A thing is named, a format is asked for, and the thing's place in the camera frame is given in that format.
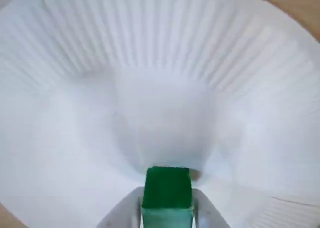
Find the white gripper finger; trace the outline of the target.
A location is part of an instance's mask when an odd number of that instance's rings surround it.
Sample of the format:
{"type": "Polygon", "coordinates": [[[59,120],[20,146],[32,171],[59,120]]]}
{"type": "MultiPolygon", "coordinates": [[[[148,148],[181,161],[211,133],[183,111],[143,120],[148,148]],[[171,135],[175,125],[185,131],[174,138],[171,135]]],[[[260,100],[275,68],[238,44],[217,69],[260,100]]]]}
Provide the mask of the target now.
{"type": "Polygon", "coordinates": [[[196,228],[230,228],[210,199],[197,188],[192,189],[196,228]]]}
{"type": "Polygon", "coordinates": [[[126,195],[96,225],[96,228],[140,228],[144,188],[139,186],[126,195]]]}

